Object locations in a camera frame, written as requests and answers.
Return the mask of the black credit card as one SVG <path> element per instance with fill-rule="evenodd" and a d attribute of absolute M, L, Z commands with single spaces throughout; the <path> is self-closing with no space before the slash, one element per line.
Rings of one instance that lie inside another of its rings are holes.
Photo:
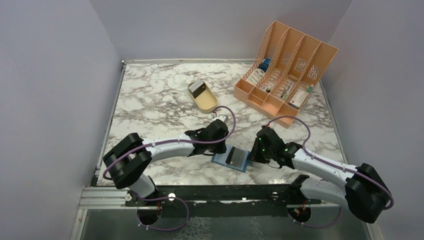
<path fill-rule="evenodd" d="M 248 152 L 243 149 L 235 148 L 232 155 L 232 165 L 237 168 L 243 168 L 247 161 Z"/>
<path fill-rule="evenodd" d="M 232 162 L 233 162 L 233 155 L 234 155 L 234 151 L 235 151 L 235 147 L 233 146 L 231 149 L 230 149 L 230 151 L 229 151 L 229 154 L 228 154 L 228 156 L 227 156 L 227 158 L 226 158 L 226 160 L 225 160 L 225 163 L 227 164 L 227 165 L 232 165 Z"/>

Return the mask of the blue card holder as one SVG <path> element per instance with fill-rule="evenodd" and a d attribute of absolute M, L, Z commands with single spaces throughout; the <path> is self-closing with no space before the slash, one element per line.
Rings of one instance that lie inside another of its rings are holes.
<path fill-rule="evenodd" d="M 227 159 L 227 156 L 228 156 L 228 154 L 229 154 L 229 152 L 230 152 L 230 150 L 231 150 L 232 147 L 233 147 L 232 145 L 226 144 L 226 152 L 225 153 L 221 153 L 221 154 L 215 154 L 211 158 L 211 162 L 212 163 L 215 163 L 215 164 L 218 164 L 218 165 L 221 165 L 221 166 L 224 166 L 226 168 L 232 169 L 232 170 L 236 170 L 236 171 L 245 173 L 246 170 L 247 170 L 247 167 L 252 165 L 252 162 L 248 160 L 248 155 L 249 155 L 250 152 L 248 150 L 245 150 L 245 149 L 238 148 L 238 147 L 235 147 L 234 146 L 235 148 L 242 149 L 242 150 L 245 150 L 246 152 L 248 152 L 246 163 L 243 166 L 243 168 L 235 167 L 233 165 L 229 165 L 229 164 L 226 164 L 225 163 L 225 161 Z"/>

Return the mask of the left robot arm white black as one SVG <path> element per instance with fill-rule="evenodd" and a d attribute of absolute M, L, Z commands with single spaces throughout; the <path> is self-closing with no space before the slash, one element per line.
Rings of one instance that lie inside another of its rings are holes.
<path fill-rule="evenodd" d="M 113 181 L 117 189 L 129 188 L 144 205 L 152 205 L 158 190 L 151 177 L 144 174 L 150 163 L 173 157 L 203 155 L 206 151 L 222 154 L 226 151 L 228 126 L 220 119 L 208 126 L 187 130 L 176 139 L 142 139 L 136 132 L 128 134 L 102 158 L 106 166 L 104 178 Z"/>

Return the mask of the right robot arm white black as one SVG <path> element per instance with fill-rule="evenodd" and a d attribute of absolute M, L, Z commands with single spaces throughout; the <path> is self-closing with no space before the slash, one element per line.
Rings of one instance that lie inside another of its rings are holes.
<path fill-rule="evenodd" d="M 359 220 L 373 224 L 391 201 L 391 192 L 373 166 L 344 164 L 301 144 L 285 143 L 269 126 L 257 132 L 249 159 L 262 164 L 275 161 L 279 168 L 319 177 L 307 177 L 288 190 L 289 199 L 296 204 L 306 199 L 323 200 L 343 206 Z"/>

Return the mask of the stack of cards in tray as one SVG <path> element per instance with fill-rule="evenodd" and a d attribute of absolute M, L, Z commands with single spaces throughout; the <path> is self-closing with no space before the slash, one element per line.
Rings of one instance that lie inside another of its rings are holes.
<path fill-rule="evenodd" d="M 200 94 L 202 94 L 205 90 L 206 83 L 201 79 L 198 79 L 197 81 L 193 82 L 188 86 L 188 91 L 194 99 L 197 98 Z"/>

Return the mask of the beige oval tray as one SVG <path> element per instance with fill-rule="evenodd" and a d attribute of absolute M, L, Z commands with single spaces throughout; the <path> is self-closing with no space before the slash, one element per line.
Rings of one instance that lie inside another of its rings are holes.
<path fill-rule="evenodd" d="M 200 94 L 197 98 L 193 98 L 193 96 L 188 90 L 188 86 L 187 86 L 187 91 L 188 91 L 189 97 L 193 100 L 194 104 L 197 106 L 200 112 L 204 114 L 208 114 L 208 113 L 211 113 L 217 107 L 218 99 L 215 96 L 215 94 L 211 91 L 211 89 L 209 88 L 206 82 L 205 84 L 206 84 L 205 91 L 202 94 Z"/>

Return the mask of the red white medicine box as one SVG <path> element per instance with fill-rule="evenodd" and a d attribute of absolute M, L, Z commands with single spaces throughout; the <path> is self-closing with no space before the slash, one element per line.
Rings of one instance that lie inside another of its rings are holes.
<path fill-rule="evenodd" d="M 295 109 L 300 109 L 303 105 L 304 101 L 308 97 L 309 93 L 303 89 L 298 89 L 296 93 L 293 95 L 291 100 L 288 102 L 290 106 L 292 106 Z"/>

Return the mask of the small items in organizer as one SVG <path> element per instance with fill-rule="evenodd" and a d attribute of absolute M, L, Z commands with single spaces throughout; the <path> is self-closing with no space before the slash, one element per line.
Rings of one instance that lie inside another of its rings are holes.
<path fill-rule="evenodd" d="M 265 91 L 266 93 L 270 93 L 275 87 L 275 84 L 273 82 L 268 82 L 267 84 L 261 84 L 260 89 Z"/>

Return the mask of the white box in organizer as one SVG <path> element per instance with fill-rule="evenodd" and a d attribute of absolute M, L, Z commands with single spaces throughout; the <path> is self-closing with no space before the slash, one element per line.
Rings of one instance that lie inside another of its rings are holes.
<path fill-rule="evenodd" d="M 258 82 L 260 82 L 260 80 L 262 79 L 262 77 L 265 75 L 265 72 L 260 69 L 260 68 L 256 68 L 255 70 L 253 70 L 251 72 L 251 74 L 246 78 L 246 81 L 253 84 L 253 85 L 257 85 Z"/>

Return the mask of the blue bottle in organizer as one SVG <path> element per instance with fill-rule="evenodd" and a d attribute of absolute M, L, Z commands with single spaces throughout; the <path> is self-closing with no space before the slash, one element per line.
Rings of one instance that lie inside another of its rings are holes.
<path fill-rule="evenodd" d="M 262 70 L 264 73 L 268 70 L 269 66 L 271 63 L 271 59 L 270 58 L 265 58 L 259 65 L 258 65 L 258 69 Z"/>

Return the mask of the orange file organizer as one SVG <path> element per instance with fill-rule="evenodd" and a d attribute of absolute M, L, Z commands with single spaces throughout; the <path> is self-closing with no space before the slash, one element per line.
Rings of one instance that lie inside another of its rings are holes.
<path fill-rule="evenodd" d="M 332 45 L 274 21 L 265 31 L 252 67 L 235 84 L 233 95 L 266 117 L 277 118 L 278 124 L 288 128 L 338 51 Z M 247 77 L 265 58 L 271 62 L 260 82 L 256 85 L 247 82 Z M 275 84 L 270 93 L 260 89 L 260 85 L 268 82 Z M 309 93 L 300 109 L 289 105 L 298 89 Z"/>

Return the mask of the black mounting rail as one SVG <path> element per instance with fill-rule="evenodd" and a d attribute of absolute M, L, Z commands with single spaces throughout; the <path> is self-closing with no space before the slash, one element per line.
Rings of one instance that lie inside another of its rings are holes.
<path fill-rule="evenodd" d="M 296 189 L 305 178 L 302 174 L 289 184 L 159 185 L 158 196 L 148 200 L 129 190 L 124 205 L 141 216 L 162 218 L 286 217 L 289 208 L 321 204 Z"/>

